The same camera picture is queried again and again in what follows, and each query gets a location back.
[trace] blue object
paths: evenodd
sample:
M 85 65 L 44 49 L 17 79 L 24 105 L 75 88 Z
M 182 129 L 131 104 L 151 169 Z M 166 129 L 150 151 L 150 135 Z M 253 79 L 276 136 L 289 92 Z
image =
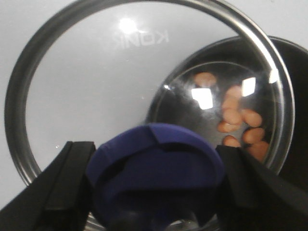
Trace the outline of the blue object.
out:
M 211 219 L 224 167 L 196 133 L 157 123 L 101 145 L 86 174 L 93 189 L 92 213 L 101 224 L 129 220 L 140 230 L 162 231 L 179 219 L 200 226 Z

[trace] transparent glass lid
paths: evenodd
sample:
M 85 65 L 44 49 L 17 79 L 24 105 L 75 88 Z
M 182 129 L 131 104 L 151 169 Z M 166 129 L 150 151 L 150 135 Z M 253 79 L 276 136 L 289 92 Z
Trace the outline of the transparent glass lid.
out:
M 212 16 L 169 3 L 124 4 L 80 21 L 51 46 L 30 85 L 26 129 L 38 165 L 66 141 L 100 145 L 145 123 L 177 65 L 234 35 Z
M 279 55 L 261 31 L 249 26 L 245 30 L 242 18 L 231 17 L 234 9 L 224 10 L 220 1 L 200 5 L 229 20 L 233 29 L 188 7 L 202 8 L 190 1 L 183 1 L 188 6 L 110 3 L 102 11 L 108 4 L 94 2 L 87 8 L 78 2 L 48 22 L 12 74 L 6 115 L 13 129 L 8 141 L 26 182 L 67 141 L 94 141 L 99 146 L 127 129 L 153 122 L 189 128 L 214 147 L 241 146 L 280 170 L 293 132 L 293 93 Z M 58 23 L 62 14 L 72 15 L 71 21 L 62 22 L 69 26 Z M 44 45 L 42 38 L 48 41 Z M 27 63 L 31 52 L 35 58 Z M 25 72 L 18 71 L 18 65 Z M 15 96 L 15 88 L 19 103 L 9 97 Z M 25 125 L 17 119 L 23 110 Z M 21 129 L 14 129 L 15 124 Z M 91 222 L 94 230 L 100 229 Z M 215 219 L 205 229 L 213 229 L 213 223 Z M 177 230 L 195 228 L 189 222 L 178 224 Z

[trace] white surface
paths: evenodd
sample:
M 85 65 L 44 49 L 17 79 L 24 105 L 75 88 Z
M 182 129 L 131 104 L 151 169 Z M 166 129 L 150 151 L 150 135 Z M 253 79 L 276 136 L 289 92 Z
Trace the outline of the white surface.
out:
M 71 0 L 0 0 L 0 107 L 13 66 L 31 36 Z M 268 35 L 291 40 L 308 48 L 307 0 L 229 0 L 250 16 Z M 23 188 L 0 129 L 0 208 Z

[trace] stainless steel rim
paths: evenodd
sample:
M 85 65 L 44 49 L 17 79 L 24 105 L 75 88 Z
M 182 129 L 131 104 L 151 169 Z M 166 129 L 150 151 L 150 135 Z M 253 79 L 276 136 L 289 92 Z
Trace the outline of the stainless steel rim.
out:
M 294 127 L 294 99 L 293 90 L 286 67 L 282 61 L 281 56 L 276 48 L 265 35 L 265 33 L 253 23 L 247 16 L 239 10 L 229 5 L 223 0 L 152 0 L 157 2 L 168 2 L 188 6 L 196 10 L 203 11 L 215 18 L 221 20 L 230 26 L 239 35 L 245 38 L 252 48 L 256 51 L 264 66 L 264 69 L 269 75 L 278 75 L 280 78 L 286 79 L 289 83 L 289 93 L 292 96 L 292 110 L 286 111 L 284 105 L 281 106 L 282 115 L 291 114 L 292 125 Z M 62 11 L 52 17 L 46 24 L 44 24 L 37 33 L 28 42 L 23 52 L 21 53 L 9 81 L 6 101 L 5 101 L 5 131 L 8 146 L 11 152 L 14 164 L 25 184 L 30 184 L 40 173 L 40 168 L 37 165 L 33 153 L 31 151 L 27 133 L 26 133 L 26 100 L 29 86 L 33 74 L 39 65 L 42 57 L 49 49 L 49 47 L 63 34 L 67 29 L 75 23 L 84 19 L 85 17 L 101 11 L 103 9 L 117 6 L 129 2 L 148 2 L 148 0 L 79 0 L 64 8 Z M 284 123 L 284 116 L 282 116 L 280 124 Z M 277 127 L 277 136 L 285 136 L 283 127 Z M 287 150 L 290 146 L 292 133 L 287 135 L 285 140 L 288 140 L 286 146 Z M 280 149 L 276 144 L 272 147 L 273 152 Z M 285 158 L 279 160 L 272 169 L 279 172 Z M 88 222 L 89 227 L 99 226 L 90 218 Z

